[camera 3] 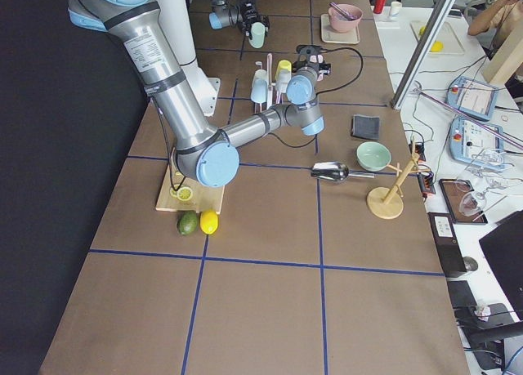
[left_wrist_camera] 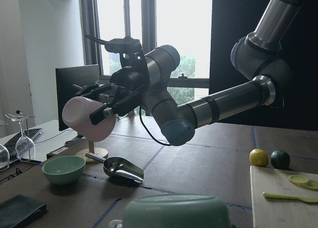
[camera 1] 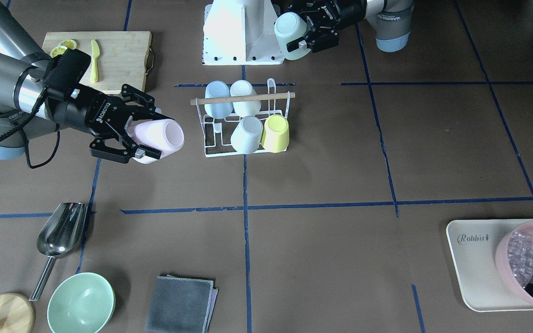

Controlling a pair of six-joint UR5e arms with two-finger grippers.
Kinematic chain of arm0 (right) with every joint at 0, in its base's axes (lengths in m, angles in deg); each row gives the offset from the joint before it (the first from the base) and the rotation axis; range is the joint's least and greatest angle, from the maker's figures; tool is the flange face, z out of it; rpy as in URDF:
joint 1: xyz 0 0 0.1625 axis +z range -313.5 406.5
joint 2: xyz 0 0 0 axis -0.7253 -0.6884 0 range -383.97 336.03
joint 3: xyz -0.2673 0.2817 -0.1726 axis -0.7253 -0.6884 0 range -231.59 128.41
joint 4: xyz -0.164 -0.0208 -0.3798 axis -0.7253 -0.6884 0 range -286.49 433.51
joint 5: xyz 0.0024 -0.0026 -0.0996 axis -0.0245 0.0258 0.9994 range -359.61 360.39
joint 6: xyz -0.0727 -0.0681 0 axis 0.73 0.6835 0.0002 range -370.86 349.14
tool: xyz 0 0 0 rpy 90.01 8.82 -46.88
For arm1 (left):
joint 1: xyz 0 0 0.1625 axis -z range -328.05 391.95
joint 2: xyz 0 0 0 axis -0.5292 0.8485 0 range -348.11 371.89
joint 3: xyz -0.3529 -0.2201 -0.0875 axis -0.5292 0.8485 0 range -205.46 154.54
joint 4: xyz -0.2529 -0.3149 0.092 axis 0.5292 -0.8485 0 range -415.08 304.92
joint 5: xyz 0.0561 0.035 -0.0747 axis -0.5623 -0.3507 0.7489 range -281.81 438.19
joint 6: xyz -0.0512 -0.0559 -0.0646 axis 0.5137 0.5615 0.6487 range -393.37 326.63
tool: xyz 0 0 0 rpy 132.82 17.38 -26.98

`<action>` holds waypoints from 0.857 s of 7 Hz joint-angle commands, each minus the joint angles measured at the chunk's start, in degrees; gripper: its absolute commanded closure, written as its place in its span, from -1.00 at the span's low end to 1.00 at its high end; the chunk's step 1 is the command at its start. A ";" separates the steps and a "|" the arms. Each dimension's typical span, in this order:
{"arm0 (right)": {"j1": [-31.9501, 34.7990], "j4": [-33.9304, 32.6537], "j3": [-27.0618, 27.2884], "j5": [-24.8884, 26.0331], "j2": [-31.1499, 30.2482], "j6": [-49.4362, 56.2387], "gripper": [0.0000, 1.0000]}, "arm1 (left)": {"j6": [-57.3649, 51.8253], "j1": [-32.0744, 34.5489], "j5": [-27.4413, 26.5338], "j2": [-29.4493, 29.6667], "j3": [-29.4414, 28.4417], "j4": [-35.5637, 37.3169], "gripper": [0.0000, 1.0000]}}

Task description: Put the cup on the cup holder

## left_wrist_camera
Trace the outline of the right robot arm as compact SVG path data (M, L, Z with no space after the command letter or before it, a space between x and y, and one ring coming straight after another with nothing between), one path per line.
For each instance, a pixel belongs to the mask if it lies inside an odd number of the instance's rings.
M170 45L144 53L138 39L96 43L120 56L121 69L90 85L63 108L65 124L94 142L107 138L117 116L142 106L169 145L190 141L216 122L315 131L318 86L308 18L315 0L215 0L209 94L178 105L167 88L180 54Z

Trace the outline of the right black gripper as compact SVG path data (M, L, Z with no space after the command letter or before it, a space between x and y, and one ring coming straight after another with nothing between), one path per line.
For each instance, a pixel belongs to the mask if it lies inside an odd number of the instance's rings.
M99 124L107 118L124 116L142 103L142 94L149 88L149 73L138 69L120 69L108 84L85 86L75 93L88 99L98 99L103 105L93 111L90 121Z

